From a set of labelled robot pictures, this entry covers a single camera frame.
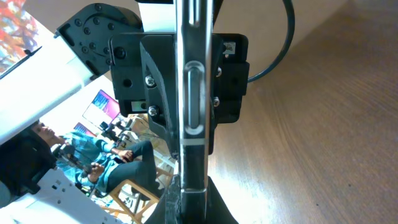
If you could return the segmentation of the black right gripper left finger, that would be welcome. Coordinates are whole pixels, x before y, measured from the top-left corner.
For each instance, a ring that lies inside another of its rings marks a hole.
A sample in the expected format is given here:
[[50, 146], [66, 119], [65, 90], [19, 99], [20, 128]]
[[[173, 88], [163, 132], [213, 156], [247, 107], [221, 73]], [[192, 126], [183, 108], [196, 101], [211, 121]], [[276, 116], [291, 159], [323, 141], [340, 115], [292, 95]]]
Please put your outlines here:
[[144, 224], [181, 224], [180, 176], [173, 175], [153, 213]]

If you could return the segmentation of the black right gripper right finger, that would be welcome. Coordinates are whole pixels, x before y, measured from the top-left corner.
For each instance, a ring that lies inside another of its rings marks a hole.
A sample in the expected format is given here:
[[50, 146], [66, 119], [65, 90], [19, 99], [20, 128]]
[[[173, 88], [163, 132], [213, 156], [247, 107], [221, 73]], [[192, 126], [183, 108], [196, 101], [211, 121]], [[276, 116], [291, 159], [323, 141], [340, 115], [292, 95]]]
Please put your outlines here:
[[211, 177], [208, 178], [206, 224], [238, 224], [228, 210]]

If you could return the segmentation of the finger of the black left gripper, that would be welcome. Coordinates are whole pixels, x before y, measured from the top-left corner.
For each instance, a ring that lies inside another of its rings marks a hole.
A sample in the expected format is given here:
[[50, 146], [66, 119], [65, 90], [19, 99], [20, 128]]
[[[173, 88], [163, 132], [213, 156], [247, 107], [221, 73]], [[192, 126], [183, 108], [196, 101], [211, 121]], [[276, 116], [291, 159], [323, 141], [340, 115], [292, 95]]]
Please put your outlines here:
[[209, 154], [214, 150], [217, 125], [239, 119], [248, 84], [248, 45], [248, 38], [242, 34], [212, 35], [211, 98], [217, 97], [219, 103], [211, 110]]

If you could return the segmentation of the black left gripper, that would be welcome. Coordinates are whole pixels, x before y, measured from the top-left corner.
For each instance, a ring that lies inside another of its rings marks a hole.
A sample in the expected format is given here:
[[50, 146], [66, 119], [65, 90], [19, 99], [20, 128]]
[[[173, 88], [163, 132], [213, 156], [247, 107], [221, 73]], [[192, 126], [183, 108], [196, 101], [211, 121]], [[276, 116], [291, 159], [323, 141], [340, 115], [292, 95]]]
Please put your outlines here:
[[179, 158], [174, 34], [114, 35], [110, 67], [123, 115], [149, 114], [150, 130]]

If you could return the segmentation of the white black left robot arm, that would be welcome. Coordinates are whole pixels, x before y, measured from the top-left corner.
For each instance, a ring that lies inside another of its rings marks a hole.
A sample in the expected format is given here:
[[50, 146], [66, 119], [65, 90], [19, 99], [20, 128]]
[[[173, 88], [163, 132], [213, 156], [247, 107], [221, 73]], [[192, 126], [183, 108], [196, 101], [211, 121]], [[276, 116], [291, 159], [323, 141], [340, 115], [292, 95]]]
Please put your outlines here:
[[123, 116], [147, 113], [178, 172], [149, 223], [234, 223], [208, 176], [218, 124], [239, 118], [248, 39], [216, 34], [221, 1], [90, 4], [1, 77], [1, 206], [33, 223], [116, 223], [56, 165], [29, 126], [110, 72]]

